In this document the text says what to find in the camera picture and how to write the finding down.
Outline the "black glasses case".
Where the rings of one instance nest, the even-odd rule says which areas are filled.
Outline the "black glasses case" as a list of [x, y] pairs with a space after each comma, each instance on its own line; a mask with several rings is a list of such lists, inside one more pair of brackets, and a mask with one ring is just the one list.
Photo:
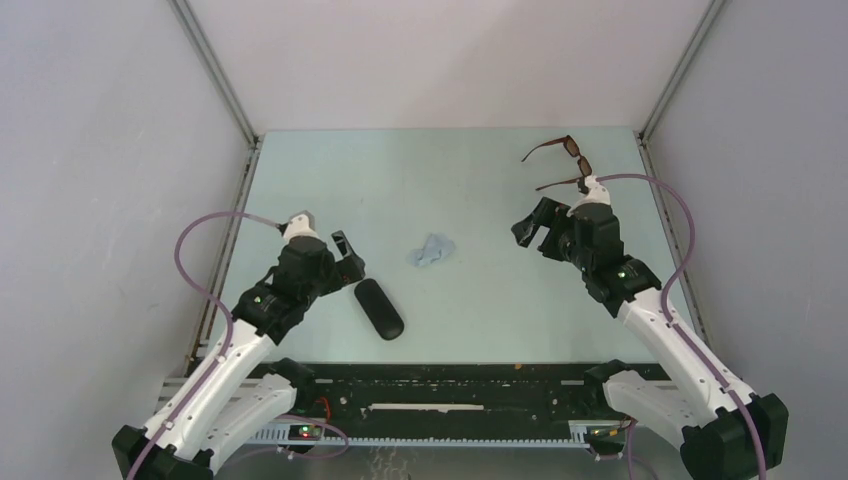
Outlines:
[[397, 339], [405, 330], [405, 323], [381, 285], [374, 279], [364, 279], [354, 288], [354, 295], [374, 327], [386, 341]]

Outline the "light blue cleaning cloth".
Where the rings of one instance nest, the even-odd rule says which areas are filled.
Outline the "light blue cleaning cloth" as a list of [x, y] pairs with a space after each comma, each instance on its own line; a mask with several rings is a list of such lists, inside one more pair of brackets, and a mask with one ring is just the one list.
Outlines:
[[417, 268], [432, 265], [445, 260], [456, 250], [453, 240], [443, 233], [431, 233], [422, 247], [411, 250], [406, 261]]

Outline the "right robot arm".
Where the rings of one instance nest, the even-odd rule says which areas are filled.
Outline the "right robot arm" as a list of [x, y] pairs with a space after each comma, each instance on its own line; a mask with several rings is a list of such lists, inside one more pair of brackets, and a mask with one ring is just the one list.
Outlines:
[[587, 376], [581, 402], [588, 414], [635, 419], [678, 449], [694, 479], [752, 479], [782, 463], [787, 406], [775, 394], [757, 394], [662, 302], [658, 277], [625, 253], [609, 204], [571, 208], [544, 197], [511, 233], [528, 247], [540, 228], [547, 230], [542, 256], [574, 265], [589, 296], [642, 342], [677, 388], [669, 394], [613, 360]]

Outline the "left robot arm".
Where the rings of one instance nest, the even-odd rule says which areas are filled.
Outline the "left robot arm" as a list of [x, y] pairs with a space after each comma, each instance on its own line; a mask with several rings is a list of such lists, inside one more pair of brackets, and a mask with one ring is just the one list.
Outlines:
[[299, 325], [320, 297], [363, 280], [365, 262], [342, 231], [339, 258], [311, 230], [288, 228], [277, 265], [243, 292], [232, 323], [211, 354], [143, 427], [123, 426], [112, 440], [125, 479], [211, 479], [272, 418], [304, 416], [316, 403], [310, 372], [291, 359], [231, 400], [247, 376]]

